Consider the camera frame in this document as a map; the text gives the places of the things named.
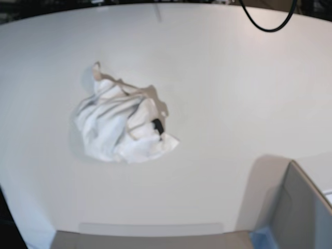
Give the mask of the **white printed t-shirt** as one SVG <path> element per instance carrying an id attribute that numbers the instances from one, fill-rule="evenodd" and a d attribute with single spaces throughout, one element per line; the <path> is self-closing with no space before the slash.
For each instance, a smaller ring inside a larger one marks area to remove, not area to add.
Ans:
<path id="1" fill-rule="evenodd" d="M 75 114 L 87 156 L 105 162 L 142 163 L 173 151 L 179 140 L 165 131 L 167 105 L 154 86 L 139 88 L 92 66 L 93 94 Z"/>

